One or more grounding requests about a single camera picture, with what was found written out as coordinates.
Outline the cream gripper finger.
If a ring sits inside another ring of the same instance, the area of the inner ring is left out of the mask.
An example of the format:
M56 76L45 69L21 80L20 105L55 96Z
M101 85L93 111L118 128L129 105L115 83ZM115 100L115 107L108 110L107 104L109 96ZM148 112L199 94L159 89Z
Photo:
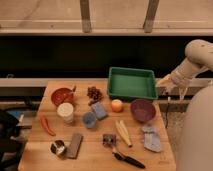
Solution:
M166 76L157 81L156 86L163 87L166 93L170 93L175 87L175 84L171 79L171 75L167 74Z

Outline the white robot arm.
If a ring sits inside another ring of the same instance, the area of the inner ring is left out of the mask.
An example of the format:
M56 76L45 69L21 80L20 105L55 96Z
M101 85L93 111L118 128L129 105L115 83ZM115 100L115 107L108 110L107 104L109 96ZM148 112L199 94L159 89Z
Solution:
M157 82L170 93L179 88L183 100L192 80L207 70L213 72L213 43L196 39L185 47L185 59ZM188 104L176 171L213 171L213 81L202 88Z

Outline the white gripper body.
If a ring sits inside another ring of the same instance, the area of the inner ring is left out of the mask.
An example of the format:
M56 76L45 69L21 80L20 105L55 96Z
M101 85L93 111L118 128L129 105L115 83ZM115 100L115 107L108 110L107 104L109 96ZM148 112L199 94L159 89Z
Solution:
M180 88L188 87L193 78L204 71L204 67L184 60L171 72L171 80Z

